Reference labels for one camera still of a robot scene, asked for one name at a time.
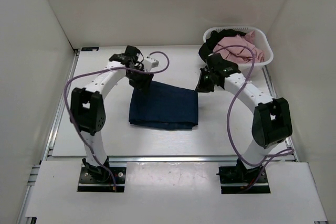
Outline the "dark blue denim trousers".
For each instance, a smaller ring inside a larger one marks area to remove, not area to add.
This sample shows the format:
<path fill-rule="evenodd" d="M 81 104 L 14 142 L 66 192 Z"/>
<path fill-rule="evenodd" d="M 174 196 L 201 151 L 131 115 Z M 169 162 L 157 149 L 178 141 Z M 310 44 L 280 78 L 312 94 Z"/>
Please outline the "dark blue denim trousers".
<path fill-rule="evenodd" d="M 152 81 L 147 92 L 133 90 L 129 123 L 160 130 L 191 130 L 198 126 L 198 93 Z"/>

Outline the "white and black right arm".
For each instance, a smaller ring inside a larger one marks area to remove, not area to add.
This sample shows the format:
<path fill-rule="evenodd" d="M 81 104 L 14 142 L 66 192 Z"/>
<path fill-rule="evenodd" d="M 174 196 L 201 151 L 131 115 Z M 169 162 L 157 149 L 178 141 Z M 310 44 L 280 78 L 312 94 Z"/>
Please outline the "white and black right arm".
<path fill-rule="evenodd" d="M 226 119 L 230 142 L 233 141 L 230 116 L 234 102 L 239 100 L 253 113 L 253 139 L 243 154 L 237 154 L 240 166 L 236 168 L 236 177 L 247 182 L 254 177 L 254 168 L 261 167 L 267 158 L 271 158 L 270 151 L 292 135 L 289 103 L 284 98 L 276 99 L 260 91 L 249 76 L 241 73 L 236 63 L 223 59 L 219 53 L 208 55 L 205 63 L 195 90 L 209 93 L 215 87 L 221 87 L 234 96 Z"/>

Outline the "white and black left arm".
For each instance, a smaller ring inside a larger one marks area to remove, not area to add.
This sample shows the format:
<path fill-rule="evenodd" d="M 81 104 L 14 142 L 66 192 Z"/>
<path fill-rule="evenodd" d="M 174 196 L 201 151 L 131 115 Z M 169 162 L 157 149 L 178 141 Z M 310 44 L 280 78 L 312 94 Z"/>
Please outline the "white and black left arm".
<path fill-rule="evenodd" d="M 70 121 L 85 146 L 83 165 L 98 182 L 116 182 L 101 133 L 106 122 L 105 98 L 124 78 L 128 78 L 132 87 L 147 90 L 154 76 L 151 70 L 158 65 L 157 60 L 144 57 L 138 48 L 127 46 L 125 52 L 112 55 L 105 68 L 98 71 L 89 84 L 72 90 Z"/>

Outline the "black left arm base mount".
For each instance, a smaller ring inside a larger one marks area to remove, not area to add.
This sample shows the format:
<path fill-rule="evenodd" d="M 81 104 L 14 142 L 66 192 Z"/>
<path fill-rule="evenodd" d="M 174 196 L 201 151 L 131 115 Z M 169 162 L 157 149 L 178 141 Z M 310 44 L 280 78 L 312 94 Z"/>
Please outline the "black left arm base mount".
<path fill-rule="evenodd" d="M 115 184 L 108 172 L 104 172 L 103 177 L 91 175 L 89 170 L 82 165 L 77 191 L 78 192 L 100 192 L 100 193 L 123 193 L 125 190 L 125 180 L 127 175 L 126 166 L 110 166 L 114 175 Z"/>

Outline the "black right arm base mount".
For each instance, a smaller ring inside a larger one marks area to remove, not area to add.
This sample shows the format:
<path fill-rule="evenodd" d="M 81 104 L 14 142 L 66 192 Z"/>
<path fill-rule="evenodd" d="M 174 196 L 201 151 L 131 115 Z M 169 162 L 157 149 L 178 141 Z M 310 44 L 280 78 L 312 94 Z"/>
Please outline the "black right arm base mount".
<path fill-rule="evenodd" d="M 241 171 L 236 166 L 220 166 L 216 175 L 220 180 L 222 195 L 271 193 L 263 167 Z"/>

